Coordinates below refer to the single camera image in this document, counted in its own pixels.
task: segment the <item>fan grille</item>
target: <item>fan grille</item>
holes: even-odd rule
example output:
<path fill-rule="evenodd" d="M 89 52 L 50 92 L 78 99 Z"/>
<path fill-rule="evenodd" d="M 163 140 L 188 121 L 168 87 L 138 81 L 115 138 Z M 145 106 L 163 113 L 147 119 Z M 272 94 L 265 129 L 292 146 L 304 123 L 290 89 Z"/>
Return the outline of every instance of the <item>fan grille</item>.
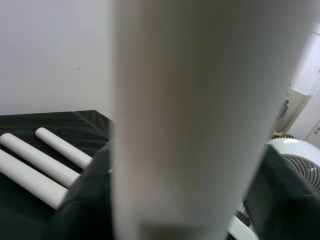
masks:
<path fill-rule="evenodd" d="M 316 164 L 297 156 L 283 155 L 291 167 L 298 171 L 320 193 L 320 168 Z"/>

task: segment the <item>paper roll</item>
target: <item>paper roll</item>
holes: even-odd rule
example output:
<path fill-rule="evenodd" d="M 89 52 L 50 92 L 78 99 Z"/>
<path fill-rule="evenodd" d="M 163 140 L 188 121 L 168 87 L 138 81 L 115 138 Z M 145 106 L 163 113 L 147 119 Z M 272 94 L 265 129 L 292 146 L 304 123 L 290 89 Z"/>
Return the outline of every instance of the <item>paper roll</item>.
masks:
<path fill-rule="evenodd" d="M 92 157 L 44 127 L 40 127 L 35 131 L 35 135 L 82 169 L 85 169 L 92 160 Z"/>
<path fill-rule="evenodd" d="M 21 187 L 57 209 L 68 190 L 3 150 L 0 150 L 0 172 Z"/>
<path fill-rule="evenodd" d="M 5 133 L 0 136 L 0 144 L 27 160 L 67 188 L 80 176 L 80 174 L 69 167 L 10 133 Z"/>

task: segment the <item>white roll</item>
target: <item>white roll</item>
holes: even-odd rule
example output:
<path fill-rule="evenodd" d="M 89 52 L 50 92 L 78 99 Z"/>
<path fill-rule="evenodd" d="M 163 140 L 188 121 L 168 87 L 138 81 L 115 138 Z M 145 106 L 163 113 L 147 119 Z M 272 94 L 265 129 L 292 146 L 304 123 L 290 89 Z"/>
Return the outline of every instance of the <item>white roll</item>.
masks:
<path fill-rule="evenodd" d="M 85 169 L 92 160 L 92 157 L 44 127 L 38 128 L 35 135 L 82 169 Z"/>
<path fill-rule="evenodd" d="M 259 240 L 257 235 L 236 216 L 233 216 L 228 232 L 236 240 Z"/>
<path fill-rule="evenodd" d="M 68 190 L 3 150 L 0 150 L 0 172 L 21 187 L 57 209 Z"/>
<path fill-rule="evenodd" d="M 5 133 L 0 136 L 0 144 L 27 160 L 67 188 L 80 176 L 79 173 L 10 133 Z"/>

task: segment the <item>white pipe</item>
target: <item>white pipe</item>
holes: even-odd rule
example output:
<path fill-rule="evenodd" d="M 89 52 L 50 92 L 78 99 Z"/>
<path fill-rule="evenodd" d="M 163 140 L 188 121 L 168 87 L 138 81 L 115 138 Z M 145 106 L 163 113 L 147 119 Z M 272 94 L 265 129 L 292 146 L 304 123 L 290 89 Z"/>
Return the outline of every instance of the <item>white pipe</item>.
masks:
<path fill-rule="evenodd" d="M 305 0 L 113 2 L 116 238 L 222 240 L 319 12 Z"/>
<path fill-rule="evenodd" d="M 79 173 L 10 133 L 0 136 L 0 144 L 18 154 L 67 188 L 80 176 Z"/>
<path fill-rule="evenodd" d="M 65 187 L 3 150 L 0 150 L 0 172 L 54 209 L 59 207 L 68 192 Z"/>
<path fill-rule="evenodd" d="M 80 168 L 85 169 L 91 163 L 91 156 L 85 154 L 83 151 L 79 150 L 44 127 L 38 128 L 35 131 L 35 135 L 50 147 L 61 153 L 67 159 L 72 161 L 74 164 L 78 165 Z"/>
<path fill-rule="evenodd" d="M 233 216 L 228 232 L 236 240 L 259 240 L 257 235 L 236 216 Z"/>

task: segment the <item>black fabric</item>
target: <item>black fabric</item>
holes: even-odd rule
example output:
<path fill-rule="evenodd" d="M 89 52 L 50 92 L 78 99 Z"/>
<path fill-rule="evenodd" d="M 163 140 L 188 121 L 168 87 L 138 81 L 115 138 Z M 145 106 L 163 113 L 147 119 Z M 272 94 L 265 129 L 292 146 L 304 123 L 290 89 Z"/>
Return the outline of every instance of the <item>black fabric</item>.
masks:
<path fill-rule="evenodd" d="M 69 189 L 43 240 L 112 240 L 110 152 L 106 145 Z"/>
<path fill-rule="evenodd" d="M 93 156 L 109 141 L 111 124 L 112 121 L 94 110 L 5 115 L 0 116 L 0 135 L 11 133 L 81 173 L 78 166 L 36 138 L 35 131 L 44 127 Z M 5 147 L 0 148 L 31 166 Z M 0 239 L 39 240 L 54 212 L 54 209 L 0 173 Z"/>
<path fill-rule="evenodd" d="M 320 200 L 315 190 L 271 145 L 244 205 L 263 240 L 319 240 Z"/>

